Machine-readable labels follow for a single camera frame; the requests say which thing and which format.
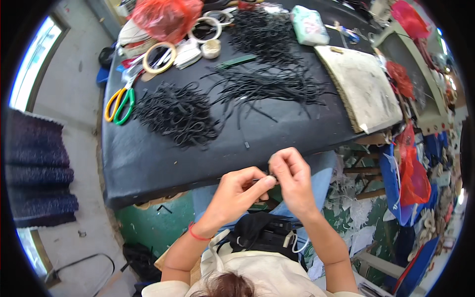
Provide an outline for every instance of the right hand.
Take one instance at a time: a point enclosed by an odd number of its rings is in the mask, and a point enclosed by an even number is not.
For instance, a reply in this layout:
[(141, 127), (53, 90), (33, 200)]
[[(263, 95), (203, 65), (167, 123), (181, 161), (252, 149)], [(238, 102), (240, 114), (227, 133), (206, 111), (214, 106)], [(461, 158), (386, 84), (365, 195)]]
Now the right hand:
[(282, 188), (282, 197), (289, 210), (299, 219), (318, 212), (310, 182), (310, 166), (294, 147), (273, 154), (269, 170)]

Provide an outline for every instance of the black table surface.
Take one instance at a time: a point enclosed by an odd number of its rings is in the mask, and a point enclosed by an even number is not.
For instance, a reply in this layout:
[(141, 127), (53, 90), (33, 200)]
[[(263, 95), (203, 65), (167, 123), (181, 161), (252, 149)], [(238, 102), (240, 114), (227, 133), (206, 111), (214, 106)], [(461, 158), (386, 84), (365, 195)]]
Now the black table surface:
[[(333, 25), (335, 20), (349, 29), (359, 28), (362, 34), (378, 33), (354, 11), (330, 0), (280, 1), (286, 9), (294, 5), (302, 5), (319, 11), (324, 24)], [(330, 45), (343, 47), (340, 34), (327, 29)], [(241, 57), (244, 53), (235, 52), (228, 44), (229, 34), (224, 30), (221, 37), (221, 54), (214, 60), (200, 59), (197, 63), (178, 70), (171, 67), (157, 75), (149, 82), (138, 80), (134, 86), (136, 100), (139, 101), (144, 89), (154, 91), (164, 81), (177, 86), (198, 81), (200, 89), (207, 91), (218, 76), (210, 76), (199, 80), (209, 73), (207, 66)], [(373, 53), (368, 41), (360, 40), (358, 44), (350, 44), (349, 48)], [(335, 92), (327, 71), (322, 66), (312, 47), (297, 45), (296, 49), (310, 66), (312, 75), (321, 82), (328, 82), (329, 91)], [(123, 57), (115, 56), (108, 83), (105, 90), (104, 107), (108, 99), (124, 86), (121, 73), (115, 68)], [(247, 63), (247, 67), (255, 66), (256, 62)], [(216, 87), (209, 94), (210, 100), (217, 98), (221, 90)], [(204, 185), (216, 184), (223, 174), (246, 168), (259, 166), (266, 169), (271, 154), (290, 146), (296, 147), (302, 155), (327, 151), (350, 142), (361, 136), (355, 134), (348, 119), (347, 112), (337, 95), (325, 94), (321, 99), (327, 107), (308, 106), (311, 119), (301, 112), (295, 102), (284, 102), (272, 99), (258, 103), (266, 113), (278, 120), (251, 111), (249, 117), (242, 115), (241, 130), (237, 129), (237, 113), (226, 122), (219, 137), (208, 144), (208, 149), (189, 147), (181, 149), (166, 136), (149, 132), (138, 120), (129, 119), (122, 126), (102, 122), (102, 153), (103, 173), (105, 180), (104, 201), (112, 209), (120, 209), (134, 203), (191, 190)], [(214, 105), (211, 114), (217, 119), (221, 117), (222, 105)]]

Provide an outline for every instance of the left hand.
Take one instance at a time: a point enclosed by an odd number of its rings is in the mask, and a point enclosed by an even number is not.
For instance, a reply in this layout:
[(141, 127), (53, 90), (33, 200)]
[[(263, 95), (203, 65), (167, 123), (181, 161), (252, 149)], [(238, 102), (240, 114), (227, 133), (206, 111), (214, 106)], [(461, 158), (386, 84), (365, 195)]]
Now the left hand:
[[(253, 184), (253, 179), (260, 180)], [(239, 219), (259, 198), (269, 199), (267, 191), (276, 183), (275, 177), (266, 175), (257, 167), (226, 173), (199, 222), (220, 228)]]

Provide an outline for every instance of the green scissor handle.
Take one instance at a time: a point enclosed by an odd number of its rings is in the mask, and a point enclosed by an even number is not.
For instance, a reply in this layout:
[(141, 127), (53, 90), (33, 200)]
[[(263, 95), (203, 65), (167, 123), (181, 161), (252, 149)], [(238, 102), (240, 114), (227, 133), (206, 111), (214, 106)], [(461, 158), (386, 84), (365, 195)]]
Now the green scissor handle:
[[(130, 101), (129, 109), (127, 110), (127, 113), (125, 114), (123, 119), (119, 120), (120, 114), (121, 114), (122, 110), (124, 109), (125, 104), (127, 103), (127, 101)], [(117, 109), (117, 112), (114, 115), (114, 123), (116, 123), (117, 125), (122, 125), (123, 123), (127, 122), (130, 115), (132, 114), (132, 109), (133, 109), (134, 105), (135, 105), (135, 92), (133, 91), (133, 88), (130, 88), (125, 93), (125, 98), (120, 103), (119, 108)]]

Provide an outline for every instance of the red plastic bag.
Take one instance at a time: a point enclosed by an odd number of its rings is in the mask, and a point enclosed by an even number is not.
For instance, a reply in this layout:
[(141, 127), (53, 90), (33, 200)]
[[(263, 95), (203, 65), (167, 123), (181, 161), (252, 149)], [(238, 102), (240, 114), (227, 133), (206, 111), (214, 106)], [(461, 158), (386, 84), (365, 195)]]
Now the red plastic bag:
[(132, 19), (150, 37), (177, 44), (195, 25), (202, 8), (201, 0), (143, 0)]
[(386, 69), (388, 70), (389, 76), (395, 79), (398, 83), (398, 90), (401, 92), (401, 94), (407, 98), (416, 100), (412, 91), (414, 86), (412, 85), (404, 66), (388, 61), (386, 62)]
[(401, 206), (414, 203), (423, 204), (430, 198), (430, 183), (424, 166), (417, 160), (417, 150), (414, 146), (414, 129), (409, 124), (396, 137), (401, 154), (399, 175), (401, 176)]
[(409, 37), (416, 39), (429, 36), (430, 32), (427, 30), (426, 22), (409, 3), (399, 0), (391, 8), (392, 16), (399, 22)]

